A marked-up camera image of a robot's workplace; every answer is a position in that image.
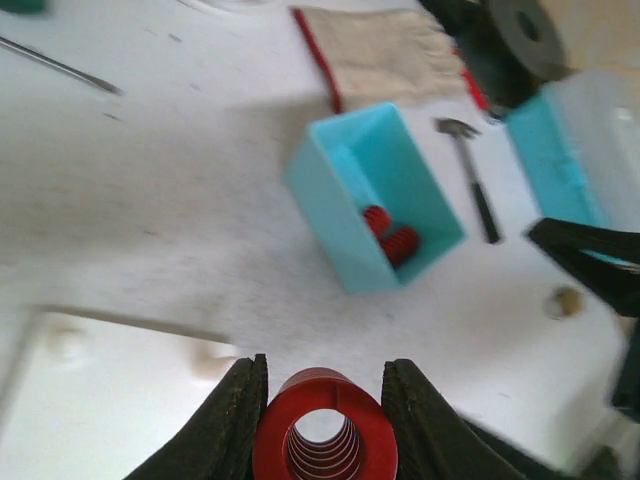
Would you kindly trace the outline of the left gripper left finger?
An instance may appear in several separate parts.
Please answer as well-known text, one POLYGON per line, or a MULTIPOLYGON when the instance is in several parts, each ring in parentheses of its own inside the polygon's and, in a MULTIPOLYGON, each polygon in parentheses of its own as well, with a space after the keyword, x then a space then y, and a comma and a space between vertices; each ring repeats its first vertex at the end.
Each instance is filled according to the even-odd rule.
POLYGON ((252 479, 252 451, 267 400, 266 356, 237 360, 184 427, 127 477, 252 479))

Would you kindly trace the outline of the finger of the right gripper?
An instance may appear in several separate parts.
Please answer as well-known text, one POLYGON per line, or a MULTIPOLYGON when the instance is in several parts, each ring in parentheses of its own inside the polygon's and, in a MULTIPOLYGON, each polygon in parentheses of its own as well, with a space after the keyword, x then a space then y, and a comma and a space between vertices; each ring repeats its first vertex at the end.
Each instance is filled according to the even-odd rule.
POLYGON ((639 235, 543 218, 527 239, 621 316, 639 314, 639 235))

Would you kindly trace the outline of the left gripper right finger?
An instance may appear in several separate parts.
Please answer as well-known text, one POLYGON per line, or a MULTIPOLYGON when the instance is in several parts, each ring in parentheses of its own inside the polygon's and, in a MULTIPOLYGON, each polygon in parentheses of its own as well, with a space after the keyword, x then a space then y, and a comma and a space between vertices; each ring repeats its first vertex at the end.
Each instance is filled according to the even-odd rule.
POLYGON ((399 479, 521 479, 472 432, 408 359, 385 363, 382 407, 398 449, 399 479))

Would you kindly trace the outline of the large red spring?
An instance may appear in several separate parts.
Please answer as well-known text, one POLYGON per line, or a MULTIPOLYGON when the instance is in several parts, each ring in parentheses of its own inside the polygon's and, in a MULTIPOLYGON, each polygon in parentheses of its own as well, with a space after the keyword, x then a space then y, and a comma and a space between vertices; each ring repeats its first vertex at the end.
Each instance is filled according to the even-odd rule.
POLYGON ((259 422, 256 479, 394 479, 394 430, 381 405, 341 373, 308 368, 291 376, 259 422))

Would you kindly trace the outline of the brass padlock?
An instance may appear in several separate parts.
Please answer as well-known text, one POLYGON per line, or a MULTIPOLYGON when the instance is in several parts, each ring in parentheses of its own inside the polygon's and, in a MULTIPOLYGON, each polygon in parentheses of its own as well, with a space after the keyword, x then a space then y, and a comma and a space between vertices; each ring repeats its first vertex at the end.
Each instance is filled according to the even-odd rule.
POLYGON ((544 302, 545 314, 556 320, 576 317, 584 309, 584 295, 571 286, 555 288, 544 302))

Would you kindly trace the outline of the translucent teal storage box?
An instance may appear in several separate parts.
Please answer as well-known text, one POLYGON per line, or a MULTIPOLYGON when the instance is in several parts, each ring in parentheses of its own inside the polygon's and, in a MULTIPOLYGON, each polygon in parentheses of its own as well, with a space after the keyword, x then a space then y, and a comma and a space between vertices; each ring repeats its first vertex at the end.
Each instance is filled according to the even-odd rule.
POLYGON ((623 78, 549 83, 504 123, 542 216, 639 230, 639 102, 623 78))

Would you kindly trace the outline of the small claw hammer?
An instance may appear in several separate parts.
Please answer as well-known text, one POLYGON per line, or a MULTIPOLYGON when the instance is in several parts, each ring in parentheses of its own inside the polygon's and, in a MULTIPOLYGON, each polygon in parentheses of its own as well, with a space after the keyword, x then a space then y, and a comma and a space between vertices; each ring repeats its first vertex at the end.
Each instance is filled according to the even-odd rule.
POLYGON ((484 187, 476 171, 473 157, 468 146, 468 140, 479 136, 480 131, 466 122, 450 117, 436 118, 434 124, 439 133, 448 135, 454 143, 469 184, 471 196, 476 206, 485 241, 492 245, 500 243, 502 235, 495 221, 490 202, 484 192, 484 187))

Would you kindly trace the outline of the red springs in tray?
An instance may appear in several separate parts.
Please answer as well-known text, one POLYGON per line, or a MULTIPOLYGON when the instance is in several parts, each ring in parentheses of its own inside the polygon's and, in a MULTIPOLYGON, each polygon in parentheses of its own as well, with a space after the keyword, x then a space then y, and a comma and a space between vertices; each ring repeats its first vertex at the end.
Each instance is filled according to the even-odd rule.
POLYGON ((364 209, 362 217, 392 267, 399 268, 417 254, 421 246, 419 233, 410 226, 395 226, 386 209, 371 205, 364 209))

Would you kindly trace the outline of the black rubber disc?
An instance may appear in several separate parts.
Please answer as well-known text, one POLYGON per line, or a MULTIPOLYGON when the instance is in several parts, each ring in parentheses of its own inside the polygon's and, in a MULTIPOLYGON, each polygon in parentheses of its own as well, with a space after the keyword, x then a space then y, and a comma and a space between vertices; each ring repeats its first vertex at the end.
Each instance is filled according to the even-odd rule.
POLYGON ((567 74, 562 40, 539 1, 489 0, 484 5, 502 40, 529 72, 547 81, 567 74))

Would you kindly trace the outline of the blue plastic tray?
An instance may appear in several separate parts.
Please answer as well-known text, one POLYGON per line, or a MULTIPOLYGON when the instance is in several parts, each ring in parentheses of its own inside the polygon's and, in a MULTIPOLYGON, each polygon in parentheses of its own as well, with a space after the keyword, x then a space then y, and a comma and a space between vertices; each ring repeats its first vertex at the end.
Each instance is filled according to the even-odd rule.
POLYGON ((284 180, 349 293, 398 290, 465 239, 464 228, 399 109, 383 103, 310 123, 284 180), (412 228, 417 251, 395 267, 364 212, 412 228))

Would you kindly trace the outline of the beige work glove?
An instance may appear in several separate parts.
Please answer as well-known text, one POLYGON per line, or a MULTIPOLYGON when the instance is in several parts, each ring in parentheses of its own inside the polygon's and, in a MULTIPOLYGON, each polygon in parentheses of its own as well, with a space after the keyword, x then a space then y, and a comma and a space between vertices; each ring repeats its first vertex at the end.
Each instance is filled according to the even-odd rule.
POLYGON ((422 9, 348 12, 293 7, 336 113, 392 102, 415 106, 467 91, 463 63, 422 9))

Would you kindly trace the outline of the black yellow screwdriver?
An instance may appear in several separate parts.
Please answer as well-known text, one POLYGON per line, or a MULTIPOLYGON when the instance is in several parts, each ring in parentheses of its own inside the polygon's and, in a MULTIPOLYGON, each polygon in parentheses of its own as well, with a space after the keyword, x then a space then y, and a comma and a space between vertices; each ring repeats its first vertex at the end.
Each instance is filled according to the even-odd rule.
POLYGON ((100 79, 98 77, 95 77, 93 75, 90 75, 88 73, 85 73, 83 71, 80 71, 78 69, 75 69, 73 67, 70 67, 64 63, 61 63, 57 60, 54 60, 46 55, 43 55, 33 49, 30 49, 26 46, 23 46, 19 43, 16 43, 12 40, 9 40, 5 37, 1 37, 1 47, 14 51, 15 53, 25 56, 27 58, 30 58, 33 61, 39 62, 41 64, 44 64, 46 66, 48 66, 49 68, 58 70, 68 76, 74 77, 76 79, 78 79, 81 82, 84 82, 86 84, 89 84, 99 90, 114 94, 114 95, 121 95, 123 93, 123 91, 121 89, 119 89, 118 87, 116 87, 115 85, 113 85, 112 83, 109 83, 103 79, 100 79))

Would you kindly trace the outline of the green plastic case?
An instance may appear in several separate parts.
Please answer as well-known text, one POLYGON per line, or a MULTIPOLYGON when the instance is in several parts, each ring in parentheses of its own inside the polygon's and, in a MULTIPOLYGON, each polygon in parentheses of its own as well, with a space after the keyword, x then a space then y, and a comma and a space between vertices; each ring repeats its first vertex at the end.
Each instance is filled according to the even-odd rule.
POLYGON ((37 15, 47 10, 47 0, 0 0, 0 10, 16 15, 37 15))

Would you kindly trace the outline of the white peg base plate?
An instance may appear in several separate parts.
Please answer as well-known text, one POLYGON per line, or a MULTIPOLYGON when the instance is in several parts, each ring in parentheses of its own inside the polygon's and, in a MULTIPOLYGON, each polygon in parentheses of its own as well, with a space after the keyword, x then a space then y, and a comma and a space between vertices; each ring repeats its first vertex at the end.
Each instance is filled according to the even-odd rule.
POLYGON ((39 316, 1 413, 4 479, 122 479, 164 446, 239 349, 105 320, 39 316))

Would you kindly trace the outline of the red handled tool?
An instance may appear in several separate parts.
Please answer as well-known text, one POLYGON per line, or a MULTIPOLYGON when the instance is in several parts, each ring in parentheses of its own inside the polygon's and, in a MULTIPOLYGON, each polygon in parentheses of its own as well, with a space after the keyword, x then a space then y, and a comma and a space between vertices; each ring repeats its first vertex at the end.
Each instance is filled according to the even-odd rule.
POLYGON ((463 55, 462 50, 458 46, 453 47, 453 53, 461 60, 463 67, 461 76, 466 82, 467 90, 478 109, 489 114, 491 104, 489 96, 482 89, 476 75, 473 72, 473 64, 463 55))

